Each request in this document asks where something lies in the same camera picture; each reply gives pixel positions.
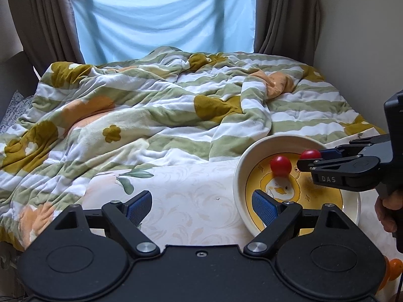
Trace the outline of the person's right hand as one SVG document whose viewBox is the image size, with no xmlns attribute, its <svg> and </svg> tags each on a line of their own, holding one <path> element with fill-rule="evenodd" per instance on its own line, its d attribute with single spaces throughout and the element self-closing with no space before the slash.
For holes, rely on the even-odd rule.
<svg viewBox="0 0 403 302">
<path fill-rule="evenodd" d="M 376 199 L 374 208 L 384 230 L 388 233 L 395 233 L 397 231 L 397 224 L 392 219 L 391 212 L 402 208 L 402 192 L 395 191 L 385 198 L 379 196 Z"/>
</svg>

